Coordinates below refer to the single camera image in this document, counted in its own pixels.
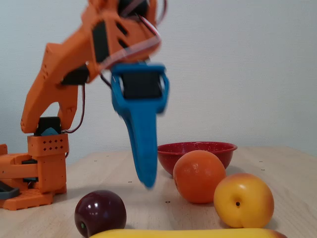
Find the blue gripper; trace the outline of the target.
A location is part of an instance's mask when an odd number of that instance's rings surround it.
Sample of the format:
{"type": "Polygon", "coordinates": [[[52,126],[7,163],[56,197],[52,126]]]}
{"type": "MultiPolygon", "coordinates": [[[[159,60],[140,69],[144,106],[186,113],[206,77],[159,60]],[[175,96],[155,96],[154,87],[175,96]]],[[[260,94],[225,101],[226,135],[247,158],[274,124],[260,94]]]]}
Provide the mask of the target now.
{"type": "Polygon", "coordinates": [[[122,63],[111,72],[113,108],[127,126],[138,179],[151,189],[158,166],[157,114],[164,112],[169,94],[165,66],[122,63]]]}

